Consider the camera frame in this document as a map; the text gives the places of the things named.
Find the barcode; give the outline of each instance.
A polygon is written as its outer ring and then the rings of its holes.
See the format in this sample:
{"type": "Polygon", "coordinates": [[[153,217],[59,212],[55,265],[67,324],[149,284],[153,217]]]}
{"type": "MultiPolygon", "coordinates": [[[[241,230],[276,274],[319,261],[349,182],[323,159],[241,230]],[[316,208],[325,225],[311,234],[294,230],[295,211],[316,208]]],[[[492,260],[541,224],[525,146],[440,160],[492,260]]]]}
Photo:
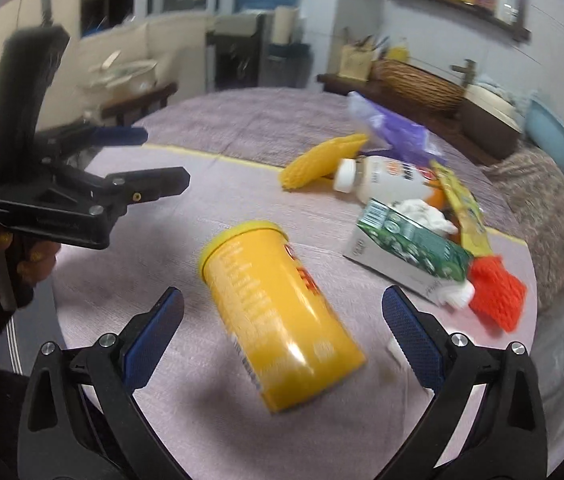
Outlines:
{"type": "Polygon", "coordinates": [[[249,374],[249,377],[251,378],[251,382],[253,384],[255,384],[255,387],[257,388],[257,390],[259,392],[261,392],[262,391],[262,385],[259,383],[259,379],[257,378],[257,374],[253,370],[251,363],[249,363],[249,358],[246,357],[246,354],[241,349],[241,346],[238,343],[238,336],[236,334],[233,334],[231,336],[231,340],[233,341],[233,346],[235,346],[235,351],[238,352],[238,356],[239,356],[240,360],[242,361],[242,366],[244,366],[244,369],[246,370],[246,372],[249,374]]]}
{"type": "Polygon", "coordinates": [[[379,202],[369,202],[369,205],[364,211],[364,216],[362,216],[362,222],[376,229],[381,229],[386,220],[388,211],[386,206],[379,202]]]}

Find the purple plastic bag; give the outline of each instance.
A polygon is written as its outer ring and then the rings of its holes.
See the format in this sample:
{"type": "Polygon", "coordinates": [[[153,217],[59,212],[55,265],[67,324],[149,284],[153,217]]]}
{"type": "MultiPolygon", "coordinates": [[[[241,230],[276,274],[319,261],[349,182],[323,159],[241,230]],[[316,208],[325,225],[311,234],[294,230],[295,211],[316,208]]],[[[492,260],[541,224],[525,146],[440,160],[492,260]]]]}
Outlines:
{"type": "Polygon", "coordinates": [[[386,110],[357,92],[348,94],[348,112],[357,129],[386,142],[394,158],[423,167],[428,167],[431,160],[446,165],[427,127],[386,110]]]}

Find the red knitted toy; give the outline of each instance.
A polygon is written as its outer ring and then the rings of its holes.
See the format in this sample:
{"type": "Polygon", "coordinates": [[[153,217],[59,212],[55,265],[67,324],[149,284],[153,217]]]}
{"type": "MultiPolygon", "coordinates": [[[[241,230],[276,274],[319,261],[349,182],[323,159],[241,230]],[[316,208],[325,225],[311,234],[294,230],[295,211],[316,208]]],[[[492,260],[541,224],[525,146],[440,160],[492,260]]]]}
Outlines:
{"type": "Polygon", "coordinates": [[[473,311],[488,314],[501,328],[513,332],[522,316],[526,285],[504,268],[501,256],[475,258],[468,279],[475,286],[473,311]]]}

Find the yellow can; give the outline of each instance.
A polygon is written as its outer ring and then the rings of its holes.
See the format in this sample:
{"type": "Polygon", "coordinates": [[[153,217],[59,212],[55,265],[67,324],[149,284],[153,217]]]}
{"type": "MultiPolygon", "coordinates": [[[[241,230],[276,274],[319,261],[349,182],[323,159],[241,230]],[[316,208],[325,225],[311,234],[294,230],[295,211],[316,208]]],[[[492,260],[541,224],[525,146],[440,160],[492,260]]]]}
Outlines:
{"type": "Polygon", "coordinates": [[[272,412],[311,399],[366,361],[276,224],[247,222],[218,235],[199,272],[272,412]]]}

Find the green carton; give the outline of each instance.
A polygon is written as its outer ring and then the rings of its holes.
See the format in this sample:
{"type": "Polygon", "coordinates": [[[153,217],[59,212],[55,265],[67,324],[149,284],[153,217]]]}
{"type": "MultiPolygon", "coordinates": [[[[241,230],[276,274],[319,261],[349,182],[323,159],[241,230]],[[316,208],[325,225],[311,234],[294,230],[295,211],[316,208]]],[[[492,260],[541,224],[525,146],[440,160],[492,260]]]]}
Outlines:
{"type": "Polygon", "coordinates": [[[345,256],[431,301],[436,290],[465,282],[472,256],[459,245],[370,200],[345,256]]]}

